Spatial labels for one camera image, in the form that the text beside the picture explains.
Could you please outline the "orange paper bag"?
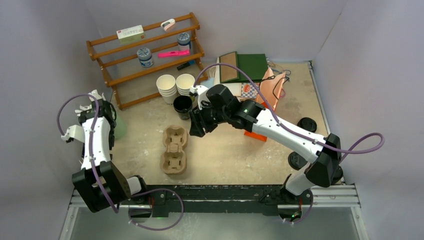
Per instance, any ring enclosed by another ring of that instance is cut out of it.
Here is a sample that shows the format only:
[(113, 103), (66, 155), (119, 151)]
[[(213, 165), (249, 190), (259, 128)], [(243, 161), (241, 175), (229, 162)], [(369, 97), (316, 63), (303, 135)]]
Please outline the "orange paper bag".
[[(268, 68), (262, 80), (263, 81), (256, 83), (256, 85), (272, 109), (275, 110), (278, 105), (279, 98), (285, 95), (283, 84), (286, 80), (286, 73), (276, 73), (275, 75), (272, 69)], [(247, 93), (247, 83), (244, 84), (242, 89), (242, 94), (244, 93)], [(265, 103), (259, 93), (256, 94), (255, 101), (268, 108), (268, 105)], [(268, 139), (266, 136), (256, 134), (254, 132), (245, 131), (244, 135), (263, 142), (266, 142)]]

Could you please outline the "black paper cup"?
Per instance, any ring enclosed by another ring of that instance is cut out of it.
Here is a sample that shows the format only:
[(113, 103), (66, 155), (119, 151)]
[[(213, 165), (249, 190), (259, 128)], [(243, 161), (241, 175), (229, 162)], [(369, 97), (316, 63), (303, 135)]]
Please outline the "black paper cup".
[(180, 95), (173, 101), (173, 108), (181, 120), (189, 120), (189, 111), (192, 109), (193, 101), (189, 96)]

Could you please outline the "right white cup stack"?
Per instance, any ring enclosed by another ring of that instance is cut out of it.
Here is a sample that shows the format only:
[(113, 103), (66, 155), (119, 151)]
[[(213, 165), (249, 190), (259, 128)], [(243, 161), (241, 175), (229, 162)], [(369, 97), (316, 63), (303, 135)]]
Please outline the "right white cup stack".
[(190, 88), (194, 85), (194, 83), (195, 77), (189, 73), (183, 73), (175, 80), (177, 91), (182, 96), (190, 95)]

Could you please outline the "white cup stack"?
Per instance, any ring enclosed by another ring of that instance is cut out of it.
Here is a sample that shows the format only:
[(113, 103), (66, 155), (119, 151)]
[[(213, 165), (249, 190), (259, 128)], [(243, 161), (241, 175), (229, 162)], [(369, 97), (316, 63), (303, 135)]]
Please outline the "white cup stack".
[(157, 78), (156, 87), (163, 100), (168, 105), (173, 105), (174, 100), (178, 96), (176, 79), (170, 74), (164, 74)]
[(175, 80), (177, 91), (182, 96), (190, 95), (190, 88), (194, 85), (194, 83), (195, 77), (189, 73), (183, 73)]

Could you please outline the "wooden shelf rack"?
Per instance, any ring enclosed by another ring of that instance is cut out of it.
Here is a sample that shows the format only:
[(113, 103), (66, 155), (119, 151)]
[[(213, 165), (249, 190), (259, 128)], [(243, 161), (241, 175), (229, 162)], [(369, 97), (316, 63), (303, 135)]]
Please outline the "wooden shelf rack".
[(88, 55), (98, 63), (104, 83), (112, 89), (120, 110), (161, 96), (157, 91), (123, 103), (118, 92), (121, 84), (190, 61), (198, 66), (200, 81), (209, 78), (201, 61), (205, 52), (197, 38), (197, 31), (201, 28), (199, 20), (190, 12), (171, 21), (174, 26), (169, 31), (158, 22), (118, 30), (114, 35), (86, 42)]

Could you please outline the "blue checkered paper bag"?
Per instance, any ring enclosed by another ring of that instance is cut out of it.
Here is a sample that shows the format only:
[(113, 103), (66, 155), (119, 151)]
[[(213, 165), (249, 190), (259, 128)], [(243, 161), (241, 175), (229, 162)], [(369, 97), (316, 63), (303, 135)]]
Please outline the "blue checkered paper bag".
[(258, 96), (258, 91), (252, 83), (242, 83), (241, 84), (241, 98), (242, 99), (252, 99), (256, 100)]

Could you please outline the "black blue marker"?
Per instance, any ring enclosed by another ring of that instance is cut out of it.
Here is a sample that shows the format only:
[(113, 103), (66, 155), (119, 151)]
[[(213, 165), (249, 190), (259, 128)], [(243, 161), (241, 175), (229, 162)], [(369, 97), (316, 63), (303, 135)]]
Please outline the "black blue marker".
[(190, 61), (187, 61), (187, 62), (185, 62), (185, 63), (183, 63), (183, 64), (181, 64), (181, 65), (177, 66), (177, 67), (176, 67), (176, 69), (177, 69), (178, 71), (181, 71), (181, 70), (183, 70), (183, 69), (185, 69), (185, 68), (190, 67), (191, 65), (193, 65), (193, 64), (195, 64), (195, 63), (196, 63), (196, 61), (195, 61), (195, 60), (190, 60)]

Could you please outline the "blue white jar left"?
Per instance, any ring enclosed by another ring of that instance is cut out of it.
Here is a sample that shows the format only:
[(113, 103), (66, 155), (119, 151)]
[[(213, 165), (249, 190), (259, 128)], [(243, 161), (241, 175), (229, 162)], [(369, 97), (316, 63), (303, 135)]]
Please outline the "blue white jar left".
[(154, 65), (152, 52), (149, 48), (142, 47), (137, 50), (136, 54), (142, 67), (149, 68)]

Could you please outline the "blue white jar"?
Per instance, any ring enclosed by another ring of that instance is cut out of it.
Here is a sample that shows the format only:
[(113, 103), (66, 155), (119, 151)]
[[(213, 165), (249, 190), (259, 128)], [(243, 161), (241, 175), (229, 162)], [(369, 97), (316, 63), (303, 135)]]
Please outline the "blue white jar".
[(149, 48), (142, 47), (137, 50), (136, 54), (142, 67), (149, 68), (154, 65), (152, 52)]
[(190, 50), (191, 47), (191, 36), (188, 32), (179, 33), (176, 36), (178, 49), (180, 51)]

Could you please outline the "pink marker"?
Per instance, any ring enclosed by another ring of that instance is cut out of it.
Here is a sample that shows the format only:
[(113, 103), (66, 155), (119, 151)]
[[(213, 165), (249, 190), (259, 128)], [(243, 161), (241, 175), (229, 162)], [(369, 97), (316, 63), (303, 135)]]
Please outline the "pink marker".
[(157, 56), (159, 58), (173, 58), (173, 57), (184, 57), (189, 56), (191, 54), (190, 50), (178, 50), (178, 51), (168, 51), (158, 53)]

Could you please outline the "white green box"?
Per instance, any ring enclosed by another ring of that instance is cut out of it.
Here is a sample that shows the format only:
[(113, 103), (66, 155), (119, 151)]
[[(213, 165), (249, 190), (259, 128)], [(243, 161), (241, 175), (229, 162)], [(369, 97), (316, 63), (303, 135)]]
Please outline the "white green box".
[(125, 29), (120, 29), (116, 31), (116, 35), (121, 45), (139, 42), (141, 40), (144, 40), (146, 37), (142, 25), (136, 25)]

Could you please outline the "green paper bag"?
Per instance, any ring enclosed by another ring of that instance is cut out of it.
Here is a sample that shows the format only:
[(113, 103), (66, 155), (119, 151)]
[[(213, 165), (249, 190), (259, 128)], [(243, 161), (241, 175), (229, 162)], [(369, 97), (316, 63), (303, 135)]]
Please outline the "green paper bag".
[[(235, 66), (248, 75), (253, 82), (260, 82), (268, 70), (267, 57), (264, 53), (239, 54), (237, 51), (229, 52), (218, 57), (219, 63)], [(236, 69), (219, 65), (221, 83), (244, 83), (248, 79)]]

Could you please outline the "blue white jar right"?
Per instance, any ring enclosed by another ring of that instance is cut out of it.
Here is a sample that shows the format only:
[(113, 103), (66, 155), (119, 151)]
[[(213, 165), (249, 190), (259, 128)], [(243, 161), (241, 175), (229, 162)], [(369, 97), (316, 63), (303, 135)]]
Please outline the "blue white jar right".
[(179, 33), (176, 36), (178, 49), (180, 51), (190, 50), (191, 47), (191, 36), (188, 32)]

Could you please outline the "black cup lid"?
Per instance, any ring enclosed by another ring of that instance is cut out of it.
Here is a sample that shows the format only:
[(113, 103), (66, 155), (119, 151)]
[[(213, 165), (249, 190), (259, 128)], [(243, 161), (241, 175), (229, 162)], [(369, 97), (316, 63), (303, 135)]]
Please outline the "black cup lid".
[(298, 171), (303, 168), (308, 162), (297, 152), (291, 152), (287, 158), (288, 164), (291, 168)]
[(313, 120), (312, 118), (309, 118), (309, 117), (301, 118), (297, 122), (296, 125), (298, 127), (302, 128), (302, 129), (309, 131), (309, 132), (312, 132), (312, 133), (315, 133), (318, 129), (318, 125), (317, 125), (316, 121)]

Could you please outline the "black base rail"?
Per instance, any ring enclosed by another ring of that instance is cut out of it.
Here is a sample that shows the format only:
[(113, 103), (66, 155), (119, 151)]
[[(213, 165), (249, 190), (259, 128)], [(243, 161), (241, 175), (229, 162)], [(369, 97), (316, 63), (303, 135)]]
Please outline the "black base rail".
[(297, 197), (284, 197), (280, 186), (269, 185), (148, 185), (146, 196), (126, 200), (119, 208), (135, 218), (166, 218), (169, 214), (262, 214), (298, 220), (309, 207), (360, 206), (354, 185), (315, 186)]

